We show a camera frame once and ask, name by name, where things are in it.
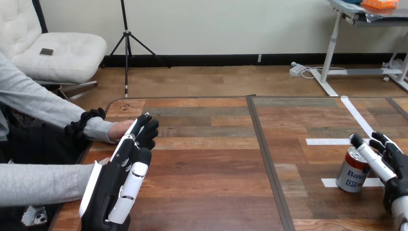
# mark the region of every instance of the white desk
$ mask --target white desk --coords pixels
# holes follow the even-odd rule
[[[365,18],[365,12],[361,7],[346,3],[342,0],[328,0],[333,6],[333,11],[336,12],[337,18],[334,24],[333,34],[330,38],[329,48],[326,54],[326,60],[321,74],[316,69],[311,69],[315,80],[320,84],[324,91],[329,96],[338,96],[338,94],[328,84],[327,77],[329,75],[388,75],[395,83],[400,85],[403,89],[408,91],[408,84],[404,81],[404,77],[408,71],[408,54],[405,57],[402,69],[347,69],[347,70],[329,70],[332,62],[334,49],[337,43],[337,36],[339,34],[340,20],[344,19],[346,22],[353,26],[408,26],[408,20],[395,20],[395,21],[378,21],[368,23]]]

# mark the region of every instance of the silver can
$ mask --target silver can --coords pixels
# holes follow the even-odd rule
[[[344,191],[357,193],[363,188],[370,172],[370,166],[355,147],[350,147],[345,155],[336,184]]]

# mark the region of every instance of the gray sleeve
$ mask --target gray sleeve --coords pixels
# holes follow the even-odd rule
[[[46,205],[82,198],[92,165],[0,164],[0,207]]]
[[[0,83],[0,102],[60,128],[79,121],[84,112],[25,76],[1,52]],[[107,133],[112,125],[95,117],[87,122],[84,133],[90,140],[110,142]]]

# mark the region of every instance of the desk leg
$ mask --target desk leg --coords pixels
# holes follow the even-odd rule
[[[318,81],[321,87],[329,96],[338,96],[337,93],[330,87],[326,82],[327,74],[329,72],[330,63],[332,62],[332,57],[334,49],[336,48],[337,35],[339,34],[340,20],[343,16],[342,12],[337,12],[336,23],[334,24],[333,34],[330,38],[329,48],[327,49],[326,59],[324,61],[323,70],[321,74],[317,70],[311,70],[313,77]]]
[[[398,76],[391,74],[388,76],[391,77],[391,79],[395,83],[397,83],[400,87],[408,91],[408,83],[404,81],[405,76],[407,75],[407,72],[408,72],[408,53],[405,56],[404,64],[402,64],[402,74],[399,74]]]

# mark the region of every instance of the robotic hand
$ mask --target robotic hand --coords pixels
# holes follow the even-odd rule
[[[395,230],[408,231],[408,156],[384,134],[375,131],[372,137],[369,146],[357,134],[350,142],[384,183],[383,203],[394,217]]]
[[[139,116],[119,141],[110,161],[94,169],[79,208],[83,231],[127,231],[152,158],[159,123],[149,113]]]

